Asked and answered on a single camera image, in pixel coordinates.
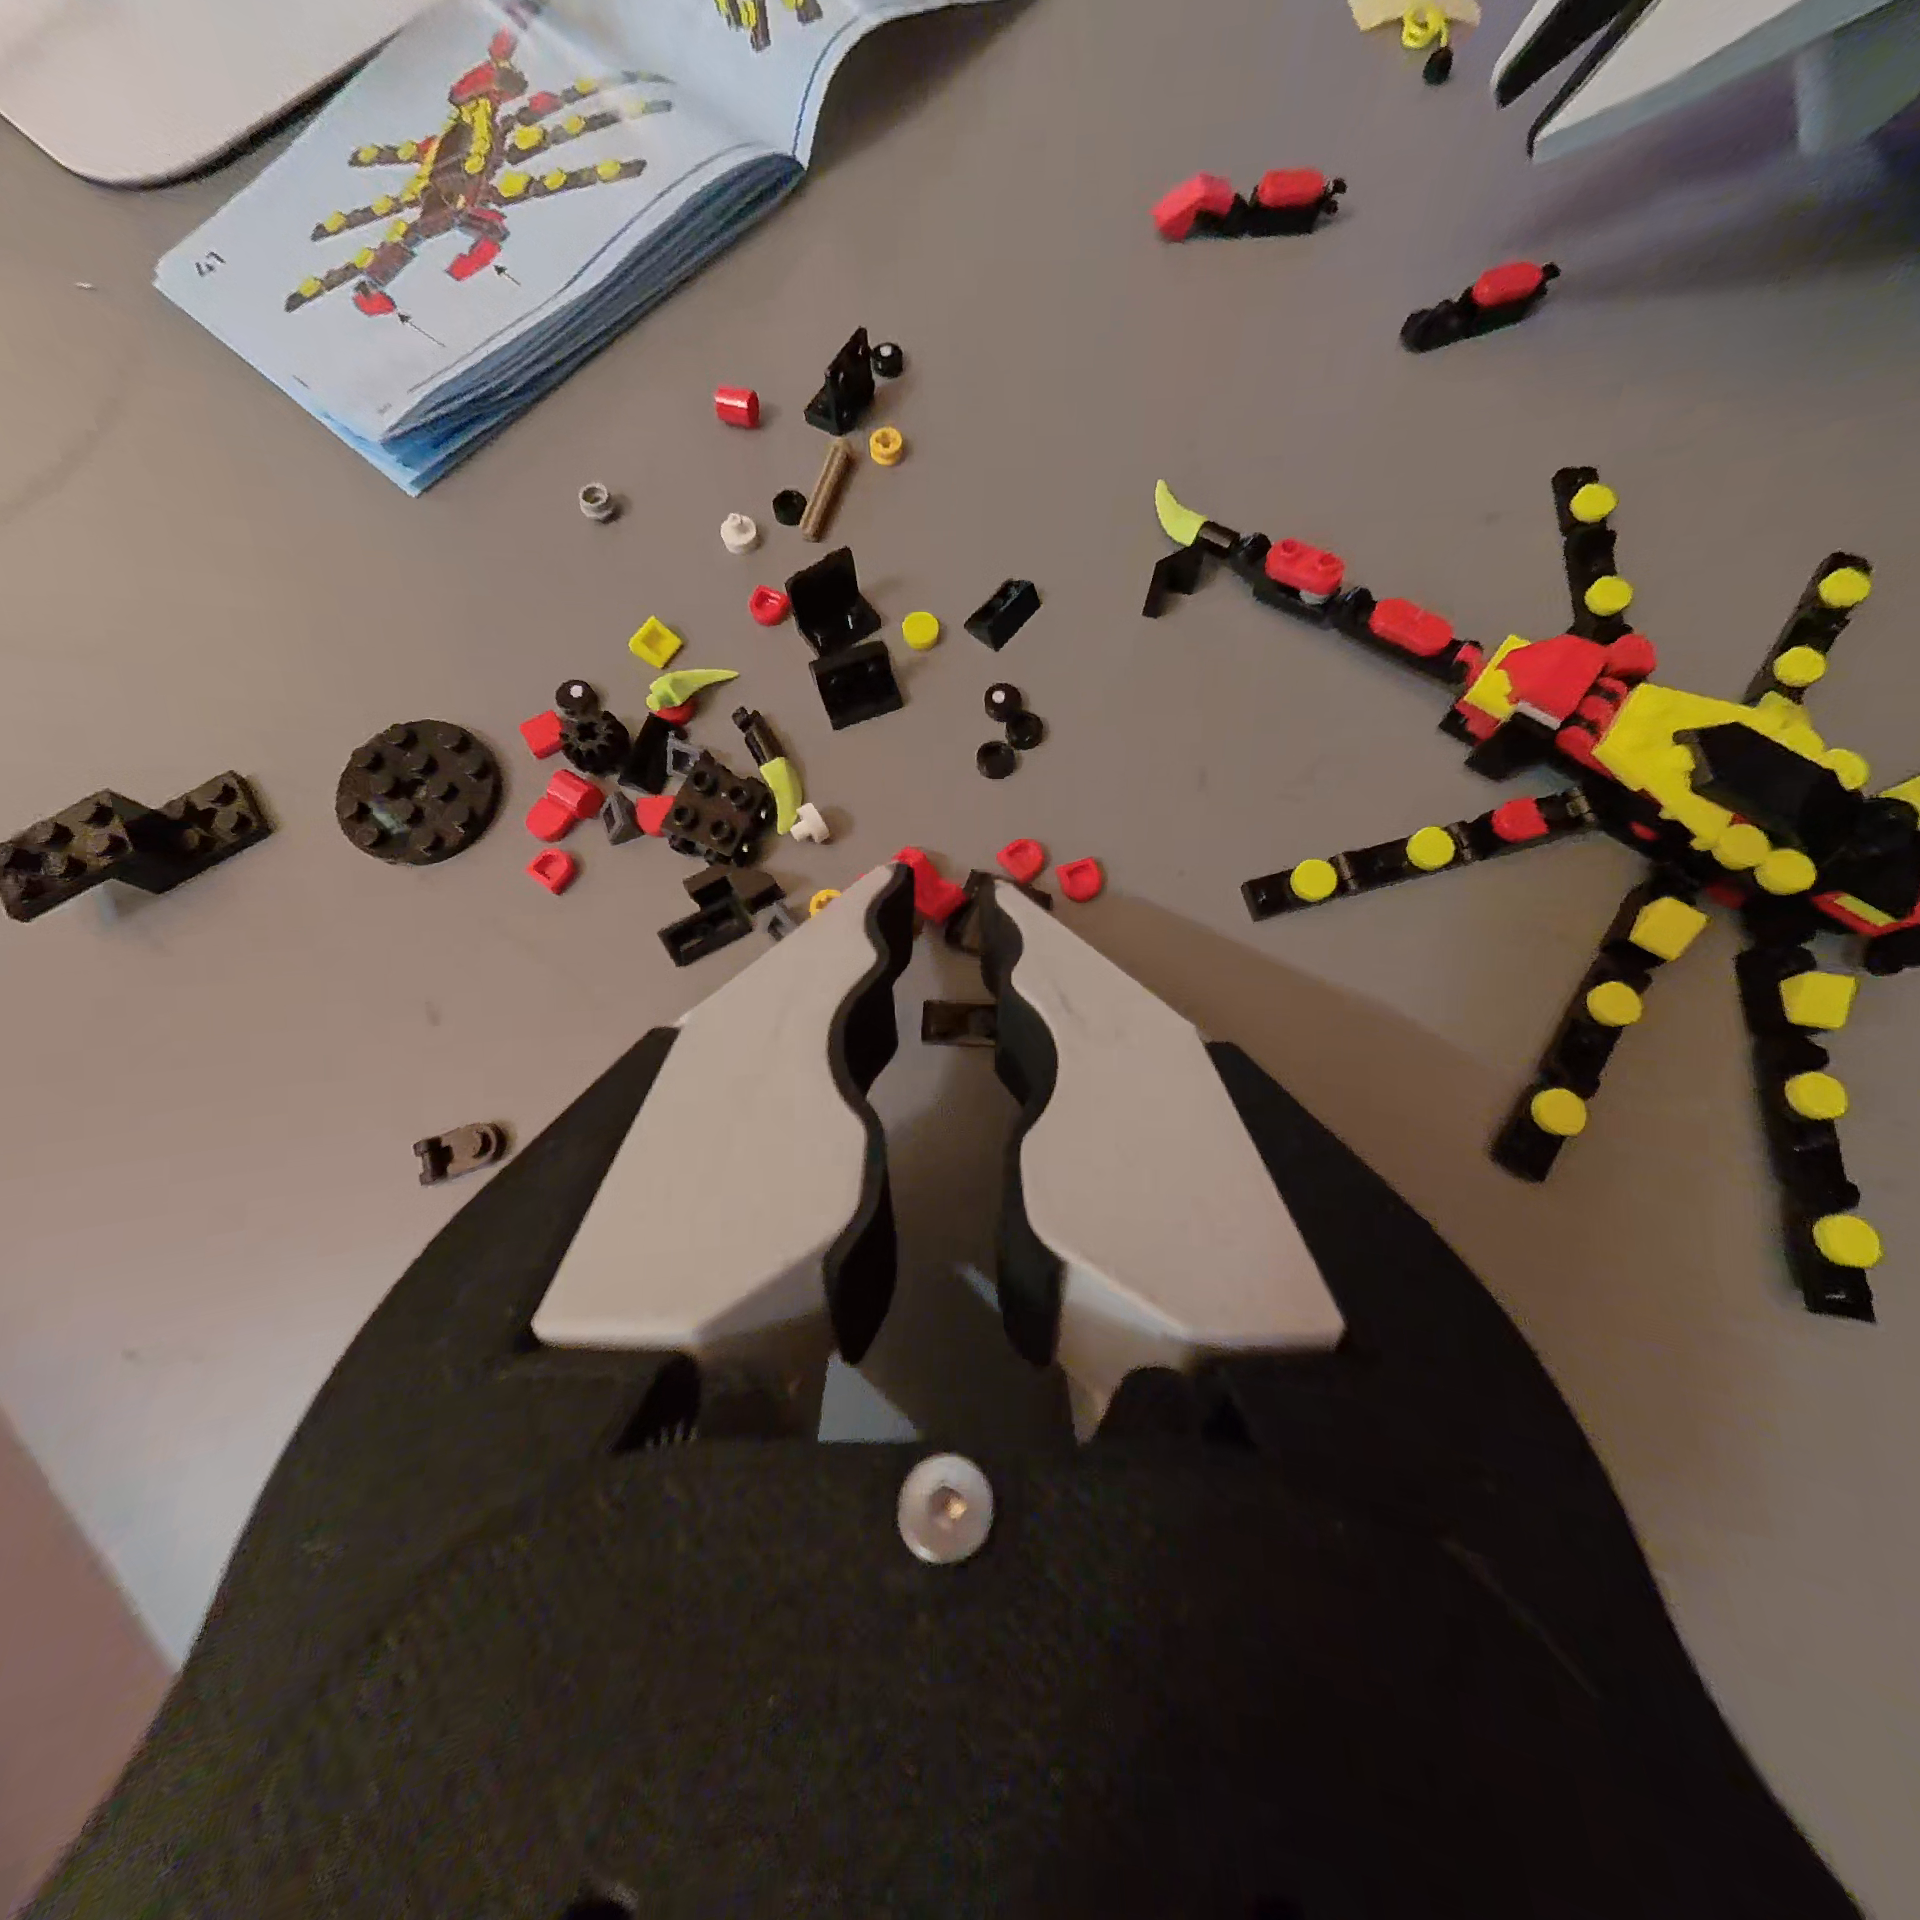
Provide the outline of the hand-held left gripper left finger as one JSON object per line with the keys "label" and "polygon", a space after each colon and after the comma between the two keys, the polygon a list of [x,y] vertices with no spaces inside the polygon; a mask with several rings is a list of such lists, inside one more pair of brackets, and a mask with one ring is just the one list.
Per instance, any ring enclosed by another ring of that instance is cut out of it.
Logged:
{"label": "hand-held left gripper left finger", "polygon": [[532,1318],[552,1350],[862,1360],[897,1291],[874,1081],[915,883],[865,873],[674,1026]]}

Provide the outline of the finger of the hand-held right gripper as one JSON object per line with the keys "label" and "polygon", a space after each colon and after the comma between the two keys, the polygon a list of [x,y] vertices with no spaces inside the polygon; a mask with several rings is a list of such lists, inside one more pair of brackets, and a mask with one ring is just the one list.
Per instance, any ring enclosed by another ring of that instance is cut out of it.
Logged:
{"label": "finger of the hand-held right gripper", "polygon": [[1646,3],[1639,23],[1571,92],[1578,59],[1527,134],[1560,160],[1638,134],[1786,64],[1803,156],[1850,150],[1910,111],[1907,3]]}
{"label": "finger of the hand-held right gripper", "polygon": [[1617,48],[1622,36],[1633,32],[1644,11],[1644,3],[1535,6],[1495,62],[1495,105],[1514,105],[1556,66],[1576,58],[1572,80],[1563,88],[1563,92],[1571,92]]}

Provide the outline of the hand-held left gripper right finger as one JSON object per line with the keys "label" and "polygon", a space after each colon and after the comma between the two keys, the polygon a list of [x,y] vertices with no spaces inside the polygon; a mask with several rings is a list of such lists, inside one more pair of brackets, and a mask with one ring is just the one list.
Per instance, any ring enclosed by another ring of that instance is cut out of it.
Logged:
{"label": "hand-held left gripper right finger", "polygon": [[1074,1434],[1144,1369],[1334,1351],[1345,1314],[1203,1033],[1006,881],[979,944],[1018,1105],[1000,1312],[1060,1369]]}

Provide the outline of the small black red lego assembly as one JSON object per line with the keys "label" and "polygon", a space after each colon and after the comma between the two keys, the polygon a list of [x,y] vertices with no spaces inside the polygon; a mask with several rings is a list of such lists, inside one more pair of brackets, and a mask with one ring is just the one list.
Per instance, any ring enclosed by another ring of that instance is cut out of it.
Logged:
{"label": "small black red lego assembly", "polygon": [[1410,311],[1399,330],[1399,345],[1407,353],[1438,353],[1508,330],[1540,306],[1560,275],[1560,266],[1551,262],[1500,263],[1462,296]]}

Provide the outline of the pile of lego pieces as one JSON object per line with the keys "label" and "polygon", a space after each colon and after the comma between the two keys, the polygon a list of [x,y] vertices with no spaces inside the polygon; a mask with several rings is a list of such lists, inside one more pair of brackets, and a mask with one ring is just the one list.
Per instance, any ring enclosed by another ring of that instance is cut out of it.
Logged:
{"label": "pile of lego pieces", "polygon": [[[835,550],[786,579],[792,619],[810,650],[810,678],[835,729],[897,714],[904,704],[895,657],[880,639],[880,615],[860,588],[850,550]],[[596,822],[612,846],[652,840],[696,863],[684,887],[690,911],[658,931],[666,956],[689,967],[744,943],[754,927],[772,940],[817,920],[838,899],[817,891],[804,914],[786,899],[779,878],[761,868],[759,855],[772,840],[823,848],[832,840],[825,809],[810,795],[801,766],[764,712],[736,707],[730,716],[752,762],[738,770],[689,735],[698,704],[678,714],[646,708],[643,726],[626,729],[582,680],[560,684],[554,704],[522,723],[529,752],[560,756],[544,791],[526,815],[526,831],[540,843],[529,876],[548,894],[563,894],[582,863],[563,843]],[[1018,836],[995,855],[998,876],[1034,906],[1052,911],[1055,896],[1038,887],[1048,867],[1043,842]],[[953,881],[967,887],[967,906],[940,928],[918,913],[952,950],[982,956],[982,911],[995,873],[969,871]],[[922,1014],[922,1039],[936,1048],[990,1050],[1000,1018],[990,999],[930,999]]]}

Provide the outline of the red black lego claw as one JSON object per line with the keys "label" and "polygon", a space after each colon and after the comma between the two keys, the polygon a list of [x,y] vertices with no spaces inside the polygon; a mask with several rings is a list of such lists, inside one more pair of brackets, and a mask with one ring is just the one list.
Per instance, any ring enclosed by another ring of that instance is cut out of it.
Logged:
{"label": "red black lego claw", "polygon": [[1230,178],[1198,175],[1152,206],[1152,223],[1171,244],[1191,238],[1271,238],[1312,233],[1334,218],[1348,184],[1312,167],[1278,167],[1240,193]]}

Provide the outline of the black yellow lego scorpion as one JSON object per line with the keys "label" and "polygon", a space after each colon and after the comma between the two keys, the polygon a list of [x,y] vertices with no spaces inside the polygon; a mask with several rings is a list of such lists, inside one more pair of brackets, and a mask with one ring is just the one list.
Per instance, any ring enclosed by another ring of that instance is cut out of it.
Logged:
{"label": "black yellow lego scorpion", "polygon": [[[1247,881],[1242,899],[1254,922],[1275,922],[1587,833],[1642,859],[1644,881],[1494,1140],[1494,1162],[1529,1185],[1585,1131],[1657,969],[1697,943],[1705,906],[1727,906],[1744,931],[1735,980],[1792,1281],[1811,1312],[1870,1323],[1883,1247],[1846,1167],[1851,1098],[1825,1039],[1855,1014],[1859,975],[1916,969],[1916,779],[1873,791],[1866,759],[1817,735],[1807,697],[1870,596],[1873,568],[1846,551],[1825,558],[1744,697],[1716,699],[1663,681],[1652,641],[1630,619],[1617,492],[1593,466],[1568,466],[1553,475],[1553,508],[1571,624],[1482,647],[1446,615],[1358,586],[1338,553],[1244,535],[1158,483],[1168,553],[1151,576],[1148,617],[1225,572],[1255,601],[1441,686],[1443,732],[1479,777],[1566,777],[1462,823],[1298,859]],[[1816,960],[1825,932],[1859,944],[1859,975]]]}

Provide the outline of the lego instruction booklet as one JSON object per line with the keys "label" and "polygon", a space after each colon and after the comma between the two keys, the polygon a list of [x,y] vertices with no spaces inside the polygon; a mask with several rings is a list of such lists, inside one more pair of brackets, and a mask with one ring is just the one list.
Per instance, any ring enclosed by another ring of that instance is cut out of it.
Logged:
{"label": "lego instruction booklet", "polygon": [[155,290],[419,496],[776,209],[842,62],[942,9],[434,6]]}

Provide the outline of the black round lego plate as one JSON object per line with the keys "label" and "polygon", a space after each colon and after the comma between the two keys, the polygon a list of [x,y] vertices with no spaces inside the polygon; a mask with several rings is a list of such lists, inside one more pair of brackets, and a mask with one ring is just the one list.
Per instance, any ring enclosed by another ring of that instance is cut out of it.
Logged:
{"label": "black round lego plate", "polygon": [[452,723],[384,728],[352,751],[335,793],[351,846],[394,867],[434,867],[491,828],[504,776],[491,747]]}

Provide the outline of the white tablet stand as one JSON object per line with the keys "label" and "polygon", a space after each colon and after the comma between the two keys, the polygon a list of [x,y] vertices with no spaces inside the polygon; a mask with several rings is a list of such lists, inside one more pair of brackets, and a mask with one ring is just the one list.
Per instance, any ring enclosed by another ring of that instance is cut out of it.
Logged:
{"label": "white tablet stand", "polygon": [[352,74],[426,3],[4,3],[2,118],[68,175],[162,186]]}

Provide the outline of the black lego bracket with pin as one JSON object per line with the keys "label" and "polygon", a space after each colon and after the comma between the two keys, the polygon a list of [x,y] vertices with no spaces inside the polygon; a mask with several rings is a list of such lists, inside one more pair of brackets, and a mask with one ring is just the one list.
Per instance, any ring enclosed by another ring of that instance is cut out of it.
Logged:
{"label": "black lego bracket with pin", "polygon": [[832,436],[847,436],[876,402],[880,379],[900,378],[905,353],[898,344],[871,344],[858,328],[823,372],[823,386],[808,401],[804,423]]}

